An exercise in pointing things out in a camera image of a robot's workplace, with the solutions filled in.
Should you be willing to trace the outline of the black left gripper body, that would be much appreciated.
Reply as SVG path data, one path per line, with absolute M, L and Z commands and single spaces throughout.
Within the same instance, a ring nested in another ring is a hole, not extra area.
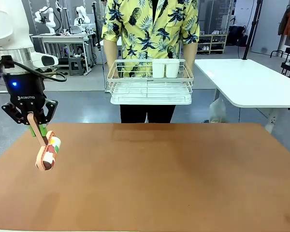
M 24 103 L 28 111 L 32 111 L 38 123 L 41 121 L 41 113 L 44 110 L 46 97 L 44 84 L 41 78 L 30 74 L 4 75 L 3 80 L 10 94 L 10 101 L 20 111 L 21 103 Z

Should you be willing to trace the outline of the person's right hand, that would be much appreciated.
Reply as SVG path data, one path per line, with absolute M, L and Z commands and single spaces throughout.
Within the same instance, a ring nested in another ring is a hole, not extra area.
M 118 79 L 118 78 L 119 78 L 118 69 L 116 66 L 116 62 L 114 62 L 112 66 L 109 68 L 107 79 Z

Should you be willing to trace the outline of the person's left hand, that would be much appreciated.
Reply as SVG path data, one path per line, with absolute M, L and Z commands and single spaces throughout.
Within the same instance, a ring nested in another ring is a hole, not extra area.
M 180 71 L 182 72 L 181 77 L 182 78 L 188 78 L 193 79 L 193 72 L 191 71 L 191 68 L 188 66 L 188 63 L 186 61 L 180 63 Z

